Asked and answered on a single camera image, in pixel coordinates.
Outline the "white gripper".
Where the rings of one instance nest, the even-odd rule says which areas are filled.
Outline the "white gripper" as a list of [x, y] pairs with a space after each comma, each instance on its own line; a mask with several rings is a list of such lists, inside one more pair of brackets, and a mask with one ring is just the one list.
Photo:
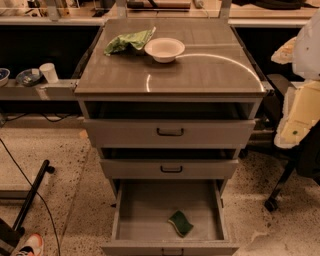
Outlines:
[[274, 143], [279, 148], [293, 148], [320, 120], [320, 82], [308, 81], [298, 88], [289, 87], [282, 113]]

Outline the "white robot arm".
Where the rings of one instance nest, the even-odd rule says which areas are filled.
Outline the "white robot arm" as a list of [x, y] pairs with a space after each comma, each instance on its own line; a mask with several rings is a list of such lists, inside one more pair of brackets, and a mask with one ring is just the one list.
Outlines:
[[289, 149], [297, 146], [320, 120], [320, 10], [302, 27], [298, 35], [275, 51], [271, 60], [292, 64], [293, 73], [304, 83], [285, 93], [283, 117], [274, 143]]

